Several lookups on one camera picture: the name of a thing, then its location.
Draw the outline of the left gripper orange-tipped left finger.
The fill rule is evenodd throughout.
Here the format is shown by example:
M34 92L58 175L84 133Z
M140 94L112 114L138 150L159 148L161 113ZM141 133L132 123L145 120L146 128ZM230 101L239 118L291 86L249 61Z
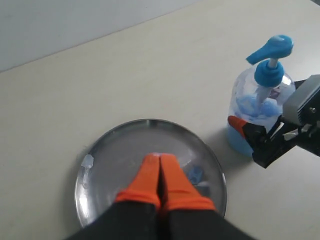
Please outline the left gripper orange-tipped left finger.
M69 240L156 240L160 155L146 155L133 181L94 222Z

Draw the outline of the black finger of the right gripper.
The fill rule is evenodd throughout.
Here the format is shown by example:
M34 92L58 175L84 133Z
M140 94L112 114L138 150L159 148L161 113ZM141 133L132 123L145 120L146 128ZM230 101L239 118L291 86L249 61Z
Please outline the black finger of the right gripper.
M297 145L297 136L285 137L283 135L274 137L256 148L252 154L253 161L266 169L275 160L279 159L289 150Z

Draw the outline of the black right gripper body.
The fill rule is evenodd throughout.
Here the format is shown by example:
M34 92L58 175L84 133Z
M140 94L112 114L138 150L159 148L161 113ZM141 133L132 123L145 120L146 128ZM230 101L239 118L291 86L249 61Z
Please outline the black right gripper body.
M277 130L272 137L269 138L269 141L279 136L297 136L298 139L296 146L316 156L320 155L320 121L314 125L305 124L303 126L298 126L286 121L283 117L283 113L279 118L279 121L283 123L283 126Z

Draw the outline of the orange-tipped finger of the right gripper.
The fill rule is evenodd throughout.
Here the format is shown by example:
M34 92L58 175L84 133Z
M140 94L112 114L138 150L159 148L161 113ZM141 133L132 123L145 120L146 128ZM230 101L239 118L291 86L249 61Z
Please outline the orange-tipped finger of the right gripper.
M253 150L258 149L266 139L267 131L264 126L249 123L234 115L228 117L228 123Z

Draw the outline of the left gripper orange-tipped right finger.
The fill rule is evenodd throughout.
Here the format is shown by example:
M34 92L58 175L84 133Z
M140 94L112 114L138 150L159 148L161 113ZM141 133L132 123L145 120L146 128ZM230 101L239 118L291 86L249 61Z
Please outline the left gripper orange-tipped right finger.
M160 155L162 210L169 240L251 240L216 211L186 177L177 158Z

